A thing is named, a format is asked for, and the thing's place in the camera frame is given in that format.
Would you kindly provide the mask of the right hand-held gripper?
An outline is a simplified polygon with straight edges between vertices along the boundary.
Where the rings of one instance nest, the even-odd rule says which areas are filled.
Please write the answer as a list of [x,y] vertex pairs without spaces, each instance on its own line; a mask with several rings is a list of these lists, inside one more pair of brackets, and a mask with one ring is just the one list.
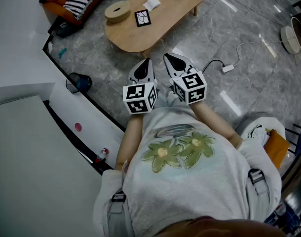
[[189,105],[206,98],[207,82],[201,71],[180,76],[183,71],[194,67],[188,58],[179,54],[164,54],[163,60],[166,70],[172,78],[174,93],[181,101]]

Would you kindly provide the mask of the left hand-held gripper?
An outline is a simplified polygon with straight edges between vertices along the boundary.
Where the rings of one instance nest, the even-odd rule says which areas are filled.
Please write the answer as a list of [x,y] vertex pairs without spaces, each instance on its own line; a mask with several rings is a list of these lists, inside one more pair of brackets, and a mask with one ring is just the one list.
[[137,63],[129,72],[129,81],[123,87],[123,102],[131,115],[150,113],[157,100],[157,80],[137,82],[136,80],[154,80],[153,63],[146,58]]

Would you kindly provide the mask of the black framed patterned tile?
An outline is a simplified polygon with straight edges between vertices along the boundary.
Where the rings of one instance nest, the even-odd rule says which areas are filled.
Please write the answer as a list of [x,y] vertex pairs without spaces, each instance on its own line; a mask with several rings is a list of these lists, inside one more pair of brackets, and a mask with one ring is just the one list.
[[137,27],[151,24],[149,11],[147,9],[134,12]]

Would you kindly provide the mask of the wooden coffee table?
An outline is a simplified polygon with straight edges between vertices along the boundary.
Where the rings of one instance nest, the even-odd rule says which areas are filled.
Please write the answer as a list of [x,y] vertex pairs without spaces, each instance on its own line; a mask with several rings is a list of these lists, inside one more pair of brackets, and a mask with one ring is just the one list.
[[137,26],[135,12],[145,9],[147,0],[128,0],[130,15],[119,23],[106,24],[106,36],[118,48],[129,53],[140,53],[145,59],[146,52],[152,48],[186,14],[194,11],[203,0],[159,0],[161,5],[151,12],[150,25]]

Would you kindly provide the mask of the person's grey trousers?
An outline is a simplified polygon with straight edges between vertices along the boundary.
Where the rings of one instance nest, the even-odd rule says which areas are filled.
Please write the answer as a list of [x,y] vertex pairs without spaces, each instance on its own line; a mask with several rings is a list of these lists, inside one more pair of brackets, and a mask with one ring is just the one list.
[[165,88],[158,88],[157,100],[155,102],[155,109],[164,108],[164,107],[176,107],[182,105],[179,97],[172,91],[166,90]]

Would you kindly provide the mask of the black mesh wastebasket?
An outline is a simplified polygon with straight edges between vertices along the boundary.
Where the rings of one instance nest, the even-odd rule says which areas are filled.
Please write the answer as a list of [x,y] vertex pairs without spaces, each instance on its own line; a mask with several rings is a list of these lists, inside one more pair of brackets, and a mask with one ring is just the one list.
[[66,79],[66,88],[70,93],[75,94],[78,92],[86,93],[92,85],[91,77],[78,73],[70,73]]

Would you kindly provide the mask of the round wooden tissue box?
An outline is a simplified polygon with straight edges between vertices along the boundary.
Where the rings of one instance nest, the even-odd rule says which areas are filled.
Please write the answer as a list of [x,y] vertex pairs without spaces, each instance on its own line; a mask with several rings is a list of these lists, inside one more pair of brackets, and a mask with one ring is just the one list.
[[126,19],[130,14],[130,3],[121,0],[113,3],[105,10],[105,18],[108,22],[118,23]]

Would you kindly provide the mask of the white folded paper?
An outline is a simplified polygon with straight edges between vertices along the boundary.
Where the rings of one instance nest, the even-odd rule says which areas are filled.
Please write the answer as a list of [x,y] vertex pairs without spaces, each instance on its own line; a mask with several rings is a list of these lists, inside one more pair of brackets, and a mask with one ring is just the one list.
[[157,8],[161,5],[161,2],[159,0],[147,0],[143,6],[148,10],[152,11],[153,9]]

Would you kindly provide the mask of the black floor bag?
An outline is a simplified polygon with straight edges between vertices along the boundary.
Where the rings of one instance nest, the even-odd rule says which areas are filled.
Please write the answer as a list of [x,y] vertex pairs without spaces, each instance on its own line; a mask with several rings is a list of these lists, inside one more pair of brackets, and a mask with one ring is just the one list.
[[62,22],[56,29],[56,36],[66,38],[79,30],[79,26],[68,21]]

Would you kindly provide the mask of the grey round stool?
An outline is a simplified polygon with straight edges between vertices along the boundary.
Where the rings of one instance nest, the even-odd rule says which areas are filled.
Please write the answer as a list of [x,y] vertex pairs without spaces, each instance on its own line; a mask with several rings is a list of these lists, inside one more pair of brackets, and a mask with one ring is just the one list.
[[247,115],[237,126],[235,130],[236,133],[241,136],[243,130],[250,124],[262,124],[266,129],[270,131],[272,131],[273,129],[276,130],[279,135],[286,139],[285,127],[283,126],[283,124],[277,118],[268,113],[258,112]]

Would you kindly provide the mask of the plastic bottle red cap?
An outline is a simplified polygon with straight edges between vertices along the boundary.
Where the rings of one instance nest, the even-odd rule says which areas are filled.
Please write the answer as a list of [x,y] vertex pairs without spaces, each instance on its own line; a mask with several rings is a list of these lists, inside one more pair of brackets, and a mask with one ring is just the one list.
[[107,155],[109,154],[109,150],[107,148],[103,148],[96,156],[95,162],[99,163],[106,159]]

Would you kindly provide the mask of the white printed bag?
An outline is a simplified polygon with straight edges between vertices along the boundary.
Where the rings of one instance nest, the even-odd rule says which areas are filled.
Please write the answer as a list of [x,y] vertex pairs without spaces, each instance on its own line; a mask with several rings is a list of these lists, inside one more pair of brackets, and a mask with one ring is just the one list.
[[241,138],[252,139],[264,146],[270,137],[270,132],[262,124],[250,124],[243,130]]

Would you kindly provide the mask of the white round floor appliance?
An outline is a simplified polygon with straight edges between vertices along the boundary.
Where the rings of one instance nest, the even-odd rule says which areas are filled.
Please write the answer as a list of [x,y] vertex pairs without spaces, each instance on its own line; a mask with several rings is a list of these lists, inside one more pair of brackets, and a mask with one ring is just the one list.
[[301,22],[298,18],[292,17],[290,25],[280,30],[282,44],[290,54],[301,52]]

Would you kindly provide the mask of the person's grey flowered sweatshirt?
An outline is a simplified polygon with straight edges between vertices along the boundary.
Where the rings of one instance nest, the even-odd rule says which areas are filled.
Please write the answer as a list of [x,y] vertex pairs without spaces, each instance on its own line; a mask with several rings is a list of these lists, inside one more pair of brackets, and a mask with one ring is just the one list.
[[136,237],[195,216],[264,221],[278,206],[281,177],[260,143],[245,139],[235,148],[189,108],[158,108],[143,126],[128,171],[102,175],[93,212],[99,237],[110,237],[107,210],[119,190]]

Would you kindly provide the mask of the dark metal rack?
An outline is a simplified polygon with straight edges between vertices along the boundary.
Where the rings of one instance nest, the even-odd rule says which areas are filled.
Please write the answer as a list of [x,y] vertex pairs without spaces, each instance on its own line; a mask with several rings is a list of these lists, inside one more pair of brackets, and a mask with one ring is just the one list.
[[265,223],[281,229],[287,237],[301,237],[301,155],[282,176],[281,201]]

